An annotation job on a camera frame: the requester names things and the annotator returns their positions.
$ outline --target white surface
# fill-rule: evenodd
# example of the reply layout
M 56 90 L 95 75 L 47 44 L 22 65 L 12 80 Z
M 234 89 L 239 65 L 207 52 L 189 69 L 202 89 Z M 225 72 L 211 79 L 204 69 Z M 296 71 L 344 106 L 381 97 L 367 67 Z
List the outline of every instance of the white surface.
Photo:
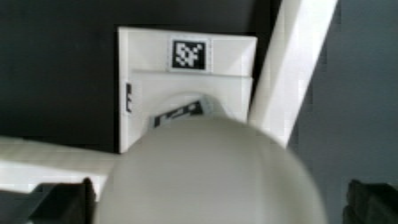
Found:
M 324 224 L 319 195 L 289 151 L 230 120 L 154 129 L 122 155 L 95 224 Z
M 40 183 L 81 183 L 99 195 L 117 155 L 0 137 L 0 190 L 28 193 Z
M 173 96 L 200 93 L 212 97 L 230 119 L 246 121 L 252 78 L 193 73 L 131 72 L 124 83 L 131 83 L 133 112 L 125 113 L 125 93 L 120 88 L 120 152 L 147 130 L 149 117 L 157 106 Z
M 337 0 L 284 0 L 250 108 L 250 125 L 285 146 Z
M 209 73 L 216 75 L 246 76 L 252 73 L 255 37 L 118 28 L 118 61 L 120 70 L 131 72 L 168 71 L 168 42 L 175 37 L 209 42 Z

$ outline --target white panel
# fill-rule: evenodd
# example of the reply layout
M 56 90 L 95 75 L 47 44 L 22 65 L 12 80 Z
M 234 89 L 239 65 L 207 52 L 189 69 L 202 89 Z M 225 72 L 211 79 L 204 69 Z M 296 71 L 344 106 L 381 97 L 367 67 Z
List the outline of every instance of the white panel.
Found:
M 285 146 L 337 0 L 280 4 L 248 123 Z
M 207 73 L 230 76 L 250 76 L 255 51 L 255 37 L 218 34 L 202 34 L 118 28 L 118 60 L 122 69 L 150 72 L 168 71 L 168 43 L 173 38 L 188 40 L 205 39 L 209 42 L 209 66 Z
M 40 183 L 81 183 L 99 195 L 117 155 L 0 137 L 0 190 L 28 193 Z

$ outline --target black label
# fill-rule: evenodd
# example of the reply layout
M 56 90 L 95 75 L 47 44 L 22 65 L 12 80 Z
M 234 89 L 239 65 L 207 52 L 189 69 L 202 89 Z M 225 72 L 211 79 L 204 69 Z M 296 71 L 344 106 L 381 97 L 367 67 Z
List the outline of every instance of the black label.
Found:
M 133 95 L 131 95 L 131 84 L 125 83 L 125 112 L 131 113 L 133 109 Z
M 202 115 L 202 105 L 200 101 L 195 101 L 186 106 L 179 107 L 175 110 L 168 111 L 154 117 L 152 127 L 156 128 L 161 124 L 168 123 L 172 120 L 177 120 L 188 116 Z
M 170 60 L 172 68 L 205 70 L 205 42 L 173 40 Z

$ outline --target black wall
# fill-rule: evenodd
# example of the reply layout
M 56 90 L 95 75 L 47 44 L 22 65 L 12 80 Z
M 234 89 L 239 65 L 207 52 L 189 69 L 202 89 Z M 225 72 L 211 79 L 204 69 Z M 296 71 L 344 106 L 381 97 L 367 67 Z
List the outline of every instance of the black wall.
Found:
M 276 6 L 269 0 L 1 0 L 0 135 L 111 152 L 117 26 L 257 35 L 262 61 Z
M 339 3 L 289 141 L 330 224 L 342 223 L 349 179 L 398 183 L 398 1 Z

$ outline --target white box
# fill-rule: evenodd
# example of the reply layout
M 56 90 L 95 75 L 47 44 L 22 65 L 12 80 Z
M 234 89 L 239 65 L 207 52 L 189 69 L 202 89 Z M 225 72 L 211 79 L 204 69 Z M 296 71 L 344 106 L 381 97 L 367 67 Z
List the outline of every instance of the white box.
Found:
M 246 121 L 253 50 L 255 37 L 118 28 L 120 153 L 195 104 Z

